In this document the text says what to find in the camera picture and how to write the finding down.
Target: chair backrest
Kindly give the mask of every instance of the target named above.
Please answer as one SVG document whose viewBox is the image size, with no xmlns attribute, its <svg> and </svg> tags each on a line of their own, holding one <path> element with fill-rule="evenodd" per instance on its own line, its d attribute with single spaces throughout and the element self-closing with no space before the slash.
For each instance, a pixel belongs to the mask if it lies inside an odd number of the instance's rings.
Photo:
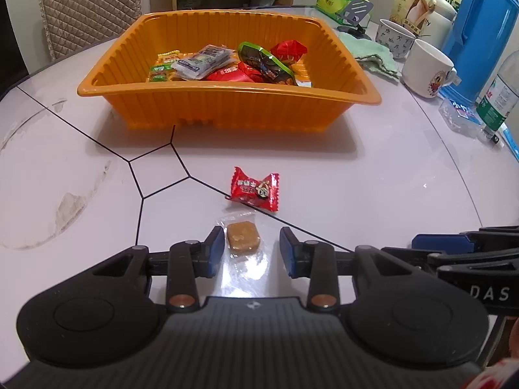
<svg viewBox="0 0 519 389">
<path fill-rule="evenodd" d="M 141 0 L 38 0 L 52 60 L 124 32 Z"/>
</svg>

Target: green cloth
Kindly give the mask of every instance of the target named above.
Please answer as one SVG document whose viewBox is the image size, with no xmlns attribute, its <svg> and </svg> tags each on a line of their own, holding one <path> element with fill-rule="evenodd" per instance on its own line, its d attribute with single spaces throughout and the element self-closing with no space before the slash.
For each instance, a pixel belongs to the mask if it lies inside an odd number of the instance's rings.
<svg viewBox="0 0 519 389">
<path fill-rule="evenodd" d="M 400 79 L 401 73 L 387 47 L 368 39 L 357 39 L 345 32 L 339 33 L 339 39 L 365 69 L 389 79 Z"/>
</svg>

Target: copper screw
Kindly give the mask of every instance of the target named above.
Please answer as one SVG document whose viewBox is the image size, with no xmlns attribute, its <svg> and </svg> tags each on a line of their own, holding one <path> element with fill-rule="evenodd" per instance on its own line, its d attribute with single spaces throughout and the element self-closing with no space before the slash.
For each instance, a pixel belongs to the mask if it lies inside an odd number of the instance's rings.
<svg viewBox="0 0 519 389">
<path fill-rule="evenodd" d="M 316 296 L 312 297 L 310 302 L 317 307 L 327 308 L 334 306 L 337 302 L 337 299 L 330 294 L 317 294 Z"/>
<path fill-rule="evenodd" d="M 186 308 L 191 307 L 195 303 L 195 299 L 187 294 L 177 294 L 170 297 L 168 303 L 173 307 Z"/>
</svg>

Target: orange plastic basket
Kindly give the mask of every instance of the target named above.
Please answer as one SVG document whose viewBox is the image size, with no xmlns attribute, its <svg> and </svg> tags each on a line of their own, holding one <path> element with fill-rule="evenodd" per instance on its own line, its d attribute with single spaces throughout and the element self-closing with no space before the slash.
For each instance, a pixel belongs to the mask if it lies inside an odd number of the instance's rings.
<svg viewBox="0 0 519 389">
<path fill-rule="evenodd" d="M 312 88 L 266 83 L 146 78 L 157 54 L 194 53 L 207 44 L 237 49 L 249 41 L 270 49 L 296 39 L 308 48 L 303 67 Z M 79 85 L 80 96 L 104 96 L 130 128 L 182 123 L 320 132 L 354 103 L 381 97 L 333 31 L 315 18 L 238 10 L 192 10 L 141 16 Z"/>
</svg>

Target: tabletop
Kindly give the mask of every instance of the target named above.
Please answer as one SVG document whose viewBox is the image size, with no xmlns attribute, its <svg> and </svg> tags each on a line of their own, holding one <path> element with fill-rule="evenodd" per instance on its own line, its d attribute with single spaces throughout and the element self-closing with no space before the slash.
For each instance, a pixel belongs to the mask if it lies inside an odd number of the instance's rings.
<svg viewBox="0 0 519 389">
<path fill-rule="evenodd" d="M 280 8 L 337 24 L 313 8 Z M 368 34 L 376 33 L 370 24 Z M 16 316 L 30 297 L 134 244 L 167 251 L 203 240 L 233 215 L 250 212 L 257 254 L 222 258 L 201 298 L 299 296 L 279 231 L 357 245 L 407 247 L 417 233 L 458 233 L 519 223 L 519 164 L 507 147 L 452 132 L 438 112 L 400 83 L 368 74 L 382 96 L 355 105 L 322 134 L 182 126 L 132 131 L 102 97 L 76 89 L 112 41 L 51 65 L 0 101 L 0 381 L 27 357 Z M 234 167 L 262 179 L 280 175 L 279 211 L 226 200 Z M 341 302 L 355 299 L 340 277 Z M 150 297 L 164 303 L 165 279 Z"/>
</svg>

